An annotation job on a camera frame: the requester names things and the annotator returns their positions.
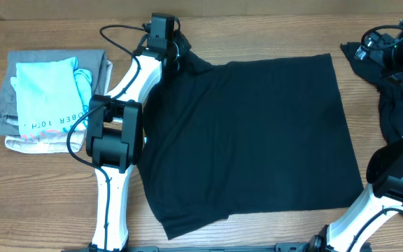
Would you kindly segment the black t-shirt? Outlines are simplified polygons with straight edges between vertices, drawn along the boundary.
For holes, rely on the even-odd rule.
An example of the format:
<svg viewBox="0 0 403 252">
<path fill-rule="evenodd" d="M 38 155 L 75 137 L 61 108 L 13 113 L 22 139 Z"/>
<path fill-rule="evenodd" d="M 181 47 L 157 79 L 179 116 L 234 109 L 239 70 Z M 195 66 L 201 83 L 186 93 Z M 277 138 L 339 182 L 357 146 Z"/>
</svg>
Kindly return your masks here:
<svg viewBox="0 0 403 252">
<path fill-rule="evenodd" d="M 169 239 L 232 214 L 352 205 L 363 185 L 328 54 L 212 65 L 150 92 L 138 164 Z"/>
</svg>

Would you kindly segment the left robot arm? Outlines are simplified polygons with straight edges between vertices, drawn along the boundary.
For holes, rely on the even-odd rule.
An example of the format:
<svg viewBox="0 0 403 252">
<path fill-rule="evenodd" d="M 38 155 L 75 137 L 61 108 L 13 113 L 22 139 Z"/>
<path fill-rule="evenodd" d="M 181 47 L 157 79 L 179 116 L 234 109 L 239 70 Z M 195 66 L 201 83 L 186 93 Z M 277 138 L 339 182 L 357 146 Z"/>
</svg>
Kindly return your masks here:
<svg viewBox="0 0 403 252">
<path fill-rule="evenodd" d="M 94 95 L 88 115 L 86 153 L 98 185 L 97 224 L 88 251 L 126 251 L 129 180 L 143 149 L 143 104 L 150 91 L 190 49 L 179 19 L 153 13 L 132 63 L 110 92 Z"/>
</svg>

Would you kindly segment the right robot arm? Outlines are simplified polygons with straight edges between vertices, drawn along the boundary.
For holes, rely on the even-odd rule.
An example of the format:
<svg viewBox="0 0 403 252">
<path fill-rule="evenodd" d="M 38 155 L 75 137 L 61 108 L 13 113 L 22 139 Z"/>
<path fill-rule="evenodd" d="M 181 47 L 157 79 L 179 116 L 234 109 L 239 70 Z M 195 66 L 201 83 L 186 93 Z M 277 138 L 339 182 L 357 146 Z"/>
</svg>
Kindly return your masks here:
<svg viewBox="0 0 403 252">
<path fill-rule="evenodd" d="M 403 88 L 403 20 L 396 37 L 381 34 L 379 26 L 366 31 L 349 60 L 374 64 L 379 77 Z M 401 137 L 377 150 L 366 173 L 367 185 L 338 220 L 307 243 L 276 244 L 276 251 L 370 251 L 367 240 L 391 217 L 403 212 L 403 130 Z"/>
</svg>

